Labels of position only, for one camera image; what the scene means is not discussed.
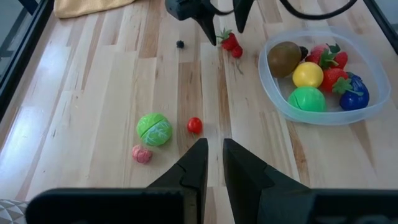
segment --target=clear plastic bowl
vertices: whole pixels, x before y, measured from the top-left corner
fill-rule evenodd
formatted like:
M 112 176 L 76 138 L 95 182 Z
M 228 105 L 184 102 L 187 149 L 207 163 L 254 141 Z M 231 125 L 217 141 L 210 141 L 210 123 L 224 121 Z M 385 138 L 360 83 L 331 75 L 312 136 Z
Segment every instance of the clear plastic bowl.
M 269 70 L 267 54 L 273 46 L 283 41 L 295 42 L 299 46 L 311 49 L 318 44 L 337 43 L 348 54 L 345 71 L 359 75 L 369 90 L 370 101 L 366 108 L 343 111 L 336 95 L 325 95 L 327 111 L 303 111 L 291 106 L 287 98 L 296 88 L 292 76 L 274 78 Z M 389 99 L 391 86 L 387 75 L 376 56 L 362 43 L 361 39 L 349 30 L 336 27 L 308 27 L 282 32 L 270 38 L 259 57 L 259 74 L 262 85 L 275 107 L 286 119 L 296 122 L 342 125 L 366 119 L 376 114 Z

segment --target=brown toy kiwi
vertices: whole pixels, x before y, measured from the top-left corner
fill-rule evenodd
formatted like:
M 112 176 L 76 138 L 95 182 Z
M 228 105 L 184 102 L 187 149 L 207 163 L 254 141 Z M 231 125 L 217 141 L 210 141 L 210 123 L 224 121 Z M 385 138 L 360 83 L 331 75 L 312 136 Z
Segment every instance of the brown toy kiwi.
M 271 48 L 267 59 L 272 76 L 284 78 L 290 75 L 301 61 L 301 50 L 293 42 L 281 42 Z

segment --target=yellow toy lemon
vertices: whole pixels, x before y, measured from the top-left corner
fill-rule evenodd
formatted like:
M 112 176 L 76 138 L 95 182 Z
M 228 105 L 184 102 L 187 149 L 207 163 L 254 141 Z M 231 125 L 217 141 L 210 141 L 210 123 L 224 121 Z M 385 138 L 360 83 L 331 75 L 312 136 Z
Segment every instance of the yellow toy lemon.
M 322 81 L 322 68 L 313 62 L 301 63 L 293 72 L 293 82 L 297 87 L 312 86 L 318 88 Z

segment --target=red strawberry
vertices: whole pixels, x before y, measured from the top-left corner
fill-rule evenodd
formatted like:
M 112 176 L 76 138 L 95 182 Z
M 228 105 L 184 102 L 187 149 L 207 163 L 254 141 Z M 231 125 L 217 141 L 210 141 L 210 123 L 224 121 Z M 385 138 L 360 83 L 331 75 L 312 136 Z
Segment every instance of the red strawberry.
M 327 44 L 316 45 L 311 49 L 311 54 L 322 54 L 324 49 L 329 49 Z
M 340 52 L 336 54 L 336 57 L 333 59 L 338 65 L 330 65 L 331 68 L 341 68 L 344 69 L 348 62 L 348 55 L 346 52 Z
M 232 57 L 234 58 L 240 58 L 242 57 L 243 54 L 243 49 L 241 46 L 236 46 L 233 50 L 232 50 Z
M 329 68 L 323 71 L 323 81 L 319 88 L 325 92 L 331 93 L 333 91 L 333 85 L 337 82 L 339 77 L 347 79 L 348 75 L 340 68 Z
M 317 65 L 319 65 L 319 60 L 321 59 L 321 54 L 315 53 L 315 54 L 310 54 L 305 58 L 306 62 L 313 62 Z
M 225 50 L 233 50 L 236 46 L 238 46 L 238 41 L 236 40 L 235 34 L 232 33 L 232 30 L 224 30 L 221 32 L 220 36 L 217 36 L 218 38 L 221 38 L 221 46 Z

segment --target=green ball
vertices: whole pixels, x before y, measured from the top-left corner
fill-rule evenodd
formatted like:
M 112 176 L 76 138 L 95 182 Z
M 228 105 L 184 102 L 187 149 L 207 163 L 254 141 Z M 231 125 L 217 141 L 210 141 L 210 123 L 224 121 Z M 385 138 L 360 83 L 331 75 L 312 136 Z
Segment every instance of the green ball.
M 159 113 L 147 114 L 137 124 L 137 134 L 141 141 L 148 146 L 165 144 L 170 139 L 172 132 L 172 125 L 165 116 Z
M 303 86 L 295 89 L 290 94 L 288 102 L 301 110 L 324 112 L 326 100 L 321 91 L 311 86 Z

